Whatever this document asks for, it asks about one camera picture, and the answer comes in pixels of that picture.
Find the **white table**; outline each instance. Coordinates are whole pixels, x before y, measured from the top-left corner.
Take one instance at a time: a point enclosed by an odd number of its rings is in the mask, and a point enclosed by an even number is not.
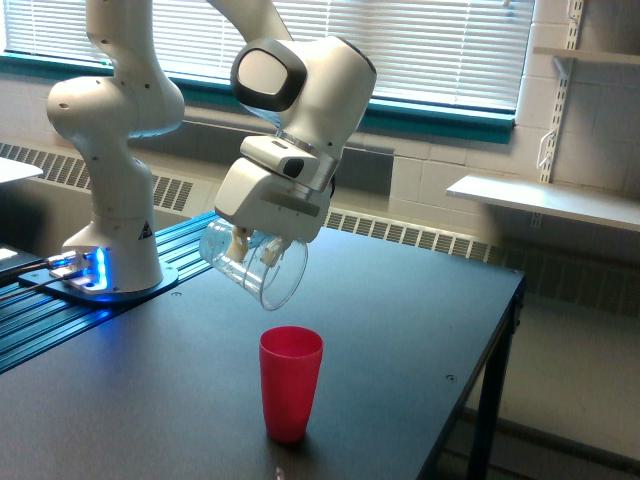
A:
[[[0,183],[42,175],[42,170],[28,163],[16,162],[0,157]]]

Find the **teal window trim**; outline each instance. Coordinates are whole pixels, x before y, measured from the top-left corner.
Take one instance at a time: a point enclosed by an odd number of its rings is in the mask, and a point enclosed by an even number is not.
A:
[[[0,72],[48,80],[68,80],[79,75],[111,75],[108,64],[0,53]],[[168,76],[180,87],[185,100],[231,106],[238,102],[228,82],[178,73]],[[446,106],[419,105],[374,98],[362,120],[362,127],[384,135],[436,135],[491,143],[509,143],[515,114],[486,112]]]

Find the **wall shelf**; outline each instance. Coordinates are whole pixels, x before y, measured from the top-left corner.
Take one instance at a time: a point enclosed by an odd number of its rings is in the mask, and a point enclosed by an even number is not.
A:
[[[42,175],[42,170],[28,163],[15,162],[0,157],[0,183]]]
[[[640,202],[586,189],[467,175],[451,185],[447,194],[489,205],[640,232]]]
[[[640,55],[626,55],[623,53],[592,52],[588,50],[568,50],[549,47],[534,47],[533,53],[553,55],[556,58],[574,59],[581,62],[640,65]]]

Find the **black cable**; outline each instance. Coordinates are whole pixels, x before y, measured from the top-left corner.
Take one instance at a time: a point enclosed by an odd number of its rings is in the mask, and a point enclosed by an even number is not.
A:
[[[85,274],[86,274],[86,272],[84,270],[79,270],[77,272],[72,272],[72,273],[68,273],[66,275],[63,275],[62,277],[52,278],[50,280],[47,280],[46,282],[39,283],[39,284],[33,285],[31,287],[23,288],[22,290],[19,290],[17,292],[13,292],[13,293],[10,293],[9,295],[5,295],[4,297],[0,297],[0,303],[6,302],[7,300],[11,300],[12,298],[20,297],[20,296],[24,295],[25,293],[36,291],[36,290],[38,290],[38,289],[40,289],[42,287],[45,287],[47,285],[51,285],[52,283],[60,282],[62,280],[69,280],[71,278],[80,277],[80,276],[85,275]]]

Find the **window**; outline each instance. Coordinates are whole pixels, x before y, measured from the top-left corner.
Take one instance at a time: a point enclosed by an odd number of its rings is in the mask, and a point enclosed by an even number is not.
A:
[[[515,111],[534,0],[280,0],[296,40],[344,37],[378,68],[375,96]],[[84,0],[4,0],[6,48],[104,62],[84,31]],[[225,81],[243,41],[205,0],[154,0],[168,72]]]

